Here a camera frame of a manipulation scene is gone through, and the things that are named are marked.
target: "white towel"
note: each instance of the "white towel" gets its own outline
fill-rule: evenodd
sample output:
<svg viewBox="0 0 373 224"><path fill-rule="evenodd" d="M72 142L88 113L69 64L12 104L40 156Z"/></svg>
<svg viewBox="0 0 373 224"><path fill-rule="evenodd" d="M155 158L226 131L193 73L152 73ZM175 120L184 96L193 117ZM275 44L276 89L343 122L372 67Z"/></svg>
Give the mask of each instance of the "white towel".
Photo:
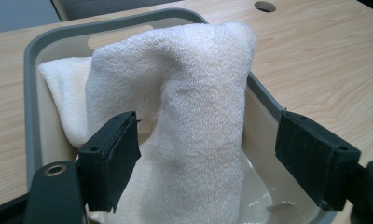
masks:
<svg viewBox="0 0 373 224"><path fill-rule="evenodd" d="M91 57L66 58L41 63L38 70L49 86L67 139L80 148L87 142L85 84Z"/></svg>
<svg viewBox="0 0 373 224"><path fill-rule="evenodd" d="M68 138L88 139L128 110L136 111L139 133L147 138L117 212L104 215L106 223L235 223L244 91L255 48L249 28L229 22L148 31L94 52L84 86L87 116L73 117L87 121L72 122L87 122L88 129L71 137L67 130L78 127L63 122ZM46 73L54 66L40 66L46 81L56 79ZM61 70L80 76L71 66ZM61 91L72 95L63 101L79 100L74 90ZM68 104L56 105L68 116L69 108L59 107Z"/></svg>

